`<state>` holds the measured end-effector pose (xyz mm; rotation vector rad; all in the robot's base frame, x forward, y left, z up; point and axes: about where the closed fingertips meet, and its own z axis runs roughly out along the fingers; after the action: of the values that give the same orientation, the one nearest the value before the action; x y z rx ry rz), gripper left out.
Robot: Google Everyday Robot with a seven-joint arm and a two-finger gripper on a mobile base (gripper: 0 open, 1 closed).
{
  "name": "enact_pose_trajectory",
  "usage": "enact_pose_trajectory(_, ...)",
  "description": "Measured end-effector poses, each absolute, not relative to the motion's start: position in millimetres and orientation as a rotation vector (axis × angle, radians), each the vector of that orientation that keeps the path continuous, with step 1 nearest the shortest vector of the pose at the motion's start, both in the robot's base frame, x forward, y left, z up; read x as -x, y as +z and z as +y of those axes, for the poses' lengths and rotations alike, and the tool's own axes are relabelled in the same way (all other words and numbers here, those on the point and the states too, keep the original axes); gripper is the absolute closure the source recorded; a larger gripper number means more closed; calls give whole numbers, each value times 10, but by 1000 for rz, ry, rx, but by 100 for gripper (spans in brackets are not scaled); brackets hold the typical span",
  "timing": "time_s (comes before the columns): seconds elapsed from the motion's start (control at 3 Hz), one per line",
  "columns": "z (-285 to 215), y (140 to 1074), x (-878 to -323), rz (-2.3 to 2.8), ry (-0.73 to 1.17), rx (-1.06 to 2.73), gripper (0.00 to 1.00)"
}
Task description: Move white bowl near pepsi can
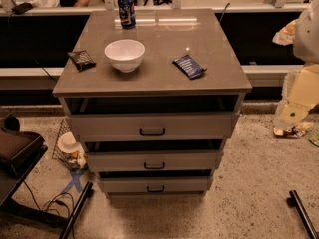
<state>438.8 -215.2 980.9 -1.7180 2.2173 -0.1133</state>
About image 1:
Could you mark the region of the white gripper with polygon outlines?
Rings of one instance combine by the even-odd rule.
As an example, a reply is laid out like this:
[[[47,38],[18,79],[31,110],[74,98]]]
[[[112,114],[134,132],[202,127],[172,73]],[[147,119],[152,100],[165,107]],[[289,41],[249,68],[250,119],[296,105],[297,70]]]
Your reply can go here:
[[[319,104],[319,65],[306,63],[284,79],[282,100],[274,117],[274,127],[291,130],[298,126]]]

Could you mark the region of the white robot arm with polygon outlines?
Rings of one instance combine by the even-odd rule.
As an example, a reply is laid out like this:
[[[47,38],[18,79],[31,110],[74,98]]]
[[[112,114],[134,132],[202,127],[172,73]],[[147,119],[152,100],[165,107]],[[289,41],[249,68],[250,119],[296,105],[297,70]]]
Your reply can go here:
[[[319,104],[319,0],[313,0],[273,38],[273,42],[293,45],[295,57],[305,62],[297,72],[288,73],[273,121],[274,134],[291,134],[309,111]]]

